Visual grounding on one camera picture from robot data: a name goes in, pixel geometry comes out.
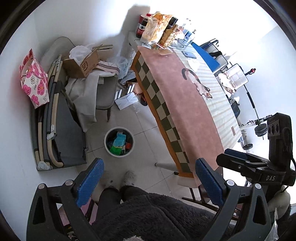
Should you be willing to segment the white table leg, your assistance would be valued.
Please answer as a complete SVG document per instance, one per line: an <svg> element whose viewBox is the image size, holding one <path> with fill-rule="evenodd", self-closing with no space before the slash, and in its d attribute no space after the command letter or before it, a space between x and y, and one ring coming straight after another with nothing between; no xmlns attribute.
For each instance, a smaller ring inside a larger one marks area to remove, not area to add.
<svg viewBox="0 0 296 241"><path fill-rule="evenodd" d="M170 170L170 171L179 173L179 170L174 163L159 163L159 162L157 162L157 163L155 163L155 166L165 169L165 170Z"/></svg>

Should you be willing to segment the pink floral paper bag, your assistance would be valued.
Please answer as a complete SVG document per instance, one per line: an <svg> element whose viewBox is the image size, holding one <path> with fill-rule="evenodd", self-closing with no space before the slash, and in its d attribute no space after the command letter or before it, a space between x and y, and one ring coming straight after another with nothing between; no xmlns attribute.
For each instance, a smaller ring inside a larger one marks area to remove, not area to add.
<svg viewBox="0 0 296 241"><path fill-rule="evenodd" d="M30 98L34 109L48 103L48 74L34 56L32 49L24 57L19 72L22 90Z"/></svg>

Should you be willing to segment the grey upholstered chair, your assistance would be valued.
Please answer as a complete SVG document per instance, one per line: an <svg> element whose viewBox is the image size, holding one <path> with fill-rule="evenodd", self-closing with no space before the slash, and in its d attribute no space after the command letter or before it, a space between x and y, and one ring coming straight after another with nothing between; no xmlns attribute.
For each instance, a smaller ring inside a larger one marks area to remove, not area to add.
<svg viewBox="0 0 296 241"><path fill-rule="evenodd" d="M105 77L104 84L97 86L96 109L107 111L107 121L110 121L111 108L115 102L115 93L118 78L116 76Z"/></svg>

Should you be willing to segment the dark sauce bottle red cap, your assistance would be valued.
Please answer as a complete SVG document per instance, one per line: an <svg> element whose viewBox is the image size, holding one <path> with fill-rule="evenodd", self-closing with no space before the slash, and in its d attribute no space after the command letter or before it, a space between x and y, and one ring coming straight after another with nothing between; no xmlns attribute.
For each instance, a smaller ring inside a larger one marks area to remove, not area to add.
<svg viewBox="0 0 296 241"><path fill-rule="evenodd" d="M141 38L142 34L145 31L145 27L148 23L148 19L151 17L152 15L150 13L147 13L145 15L140 15L140 18L138 20L138 24L137 24L137 29L135 31L135 35L137 38Z"/></svg>

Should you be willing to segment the right grey fuzzy slipper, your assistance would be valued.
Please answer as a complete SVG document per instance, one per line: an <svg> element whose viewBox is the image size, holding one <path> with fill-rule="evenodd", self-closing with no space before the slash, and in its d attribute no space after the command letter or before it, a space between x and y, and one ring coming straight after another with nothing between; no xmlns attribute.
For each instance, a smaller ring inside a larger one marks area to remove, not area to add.
<svg viewBox="0 0 296 241"><path fill-rule="evenodd" d="M133 171L127 171L122 179L121 186L134 186L137 175Z"/></svg>

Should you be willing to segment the gold foil chocolate box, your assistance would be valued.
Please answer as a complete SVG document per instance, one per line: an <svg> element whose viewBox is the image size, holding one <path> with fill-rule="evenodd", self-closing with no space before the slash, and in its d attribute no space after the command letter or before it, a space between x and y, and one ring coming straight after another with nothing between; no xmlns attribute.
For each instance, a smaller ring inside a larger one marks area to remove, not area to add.
<svg viewBox="0 0 296 241"><path fill-rule="evenodd" d="M176 38L177 29L178 29L177 24L174 24L170 29L166 29L161 39L159 40L159 44L164 48L168 47L171 44L171 42L173 42L173 40Z"/></svg>

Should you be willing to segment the teal green plastic bag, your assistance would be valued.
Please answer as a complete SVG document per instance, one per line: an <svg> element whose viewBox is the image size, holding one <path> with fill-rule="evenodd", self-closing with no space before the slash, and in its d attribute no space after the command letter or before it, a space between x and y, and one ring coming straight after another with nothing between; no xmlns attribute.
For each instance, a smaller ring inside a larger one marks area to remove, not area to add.
<svg viewBox="0 0 296 241"><path fill-rule="evenodd" d="M121 150L125 146L126 135L122 132L118 132L113 144L110 148L110 152L116 156L120 156Z"/></svg>

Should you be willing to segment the black fuzzy jacket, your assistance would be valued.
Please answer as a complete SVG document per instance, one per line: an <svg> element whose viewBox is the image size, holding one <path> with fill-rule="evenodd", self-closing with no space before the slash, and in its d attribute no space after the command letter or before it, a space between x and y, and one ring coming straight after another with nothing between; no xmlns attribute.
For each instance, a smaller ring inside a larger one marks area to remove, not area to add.
<svg viewBox="0 0 296 241"><path fill-rule="evenodd" d="M210 211L150 193L119 204L92 228L101 240L200 240L213 218Z"/></svg>

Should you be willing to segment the brown cardboard box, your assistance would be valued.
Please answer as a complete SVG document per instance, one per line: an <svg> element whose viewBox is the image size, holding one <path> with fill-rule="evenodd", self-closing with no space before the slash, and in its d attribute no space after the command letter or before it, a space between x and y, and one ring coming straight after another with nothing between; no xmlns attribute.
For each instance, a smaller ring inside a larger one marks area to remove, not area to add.
<svg viewBox="0 0 296 241"><path fill-rule="evenodd" d="M112 72L116 69L113 63L100 60L98 50L102 45L78 45L70 50L68 57L63 59L63 67L71 78L86 78L93 70Z"/></svg>

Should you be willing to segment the grey folding bed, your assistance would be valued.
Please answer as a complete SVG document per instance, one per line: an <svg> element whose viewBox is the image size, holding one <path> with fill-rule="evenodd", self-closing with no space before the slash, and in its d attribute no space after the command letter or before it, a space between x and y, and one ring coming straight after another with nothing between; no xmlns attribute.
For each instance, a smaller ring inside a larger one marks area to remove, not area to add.
<svg viewBox="0 0 296 241"><path fill-rule="evenodd" d="M74 103L66 93L65 57L74 48L67 37L59 37L41 58L48 73L49 102L31 112L31 136L38 171L79 166L86 163L86 137Z"/></svg>

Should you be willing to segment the clear plastic container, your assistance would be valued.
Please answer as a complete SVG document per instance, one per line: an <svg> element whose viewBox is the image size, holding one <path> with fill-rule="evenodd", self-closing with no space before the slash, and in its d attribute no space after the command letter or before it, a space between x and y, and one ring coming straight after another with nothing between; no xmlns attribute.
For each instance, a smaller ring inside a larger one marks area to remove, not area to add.
<svg viewBox="0 0 296 241"><path fill-rule="evenodd" d="M234 90L237 90L248 82L247 76L237 63L227 69L224 74L229 79L229 83Z"/></svg>

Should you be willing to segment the yellow snack bag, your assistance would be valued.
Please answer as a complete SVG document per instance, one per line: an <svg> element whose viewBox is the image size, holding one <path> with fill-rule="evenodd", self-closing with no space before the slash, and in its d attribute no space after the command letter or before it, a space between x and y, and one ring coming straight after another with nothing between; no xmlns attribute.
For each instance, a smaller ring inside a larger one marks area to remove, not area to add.
<svg viewBox="0 0 296 241"><path fill-rule="evenodd" d="M147 44L157 43L162 37L172 15L165 15L160 12L149 17L141 41Z"/></svg>

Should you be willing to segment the left grey fuzzy slipper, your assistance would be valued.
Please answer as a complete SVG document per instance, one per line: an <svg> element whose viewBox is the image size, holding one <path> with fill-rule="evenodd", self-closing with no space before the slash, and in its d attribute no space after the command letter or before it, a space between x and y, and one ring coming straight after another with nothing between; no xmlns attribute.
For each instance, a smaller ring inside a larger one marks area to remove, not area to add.
<svg viewBox="0 0 296 241"><path fill-rule="evenodd" d="M99 184L103 189L106 189L113 185L113 179L109 171L103 172L102 177L99 180Z"/></svg>

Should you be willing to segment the grey fuzzy slipper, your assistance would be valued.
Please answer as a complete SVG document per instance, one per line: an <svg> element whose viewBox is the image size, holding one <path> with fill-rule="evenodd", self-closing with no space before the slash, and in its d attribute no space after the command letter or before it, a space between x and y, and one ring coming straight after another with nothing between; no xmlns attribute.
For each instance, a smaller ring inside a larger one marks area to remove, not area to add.
<svg viewBox="0 0 296 241"><path fill-rule="evenodd" d="M133 171L127 171L122 179L121 186L134 186L137 175Z"/></svg>
<svg viewBox="0 0 296 241"><path fill-rule="evenodd" d="M113 179L109 171L103 172L102 177L99 180L99 184L103 189L106 189L113 185Z"/></svg>

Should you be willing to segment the pink cat pattern table mat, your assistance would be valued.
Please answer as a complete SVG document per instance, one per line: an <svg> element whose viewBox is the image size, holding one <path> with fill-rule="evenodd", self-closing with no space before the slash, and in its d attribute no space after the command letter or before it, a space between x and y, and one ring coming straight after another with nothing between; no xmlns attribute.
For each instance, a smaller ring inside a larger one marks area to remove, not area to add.
<svg viewBox="0 0 296 241"><path fill-rule="evenodd" d="M178 184L197 188L196 160L217 169L216 157L241 137L222 87L198 53L161 55L140 46L132 70L175 162Z"/></svg>

